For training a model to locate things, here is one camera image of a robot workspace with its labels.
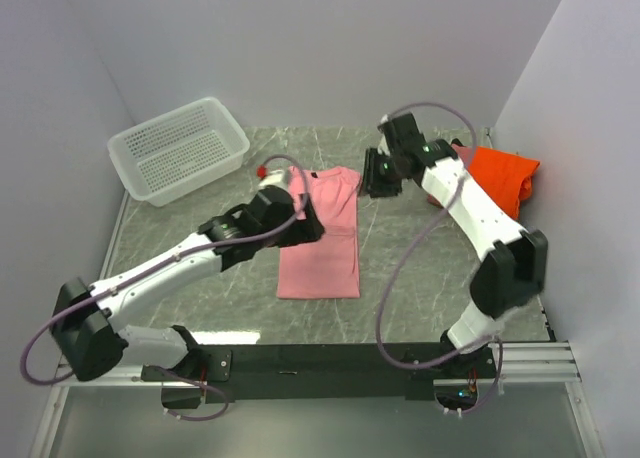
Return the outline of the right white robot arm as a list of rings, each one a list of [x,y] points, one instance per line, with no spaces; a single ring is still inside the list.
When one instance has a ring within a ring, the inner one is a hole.
[[[447,346],[439,358],[426,364],[460,377],[473,366],[473,352],[497,337],[507,320],[543,291],[548,240],[502,211],[472,177],[470,160],[442,139],[427,140],[412,113],[386,115],[378,129],[382,140],[366,152],[362,194],[395,197],[403,181],[414,181],[465,233],[479,260],[469,304],[444,333]]]

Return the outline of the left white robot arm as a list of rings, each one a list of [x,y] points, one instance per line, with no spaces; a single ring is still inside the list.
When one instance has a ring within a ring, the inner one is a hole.
[[[318,241],[325,229],[310,183],[293,195],[288,170],[265,172],[255,196],[215,216],[170,250],[117,276],[86,285],[75,278],[59,292],[49,330],[76,379],[95,380],[119,364],[164,368],[179,380],[206,372],[203,345],[184,327],[132,325],[146,306],[203,278],[249,261],[264,248]]]

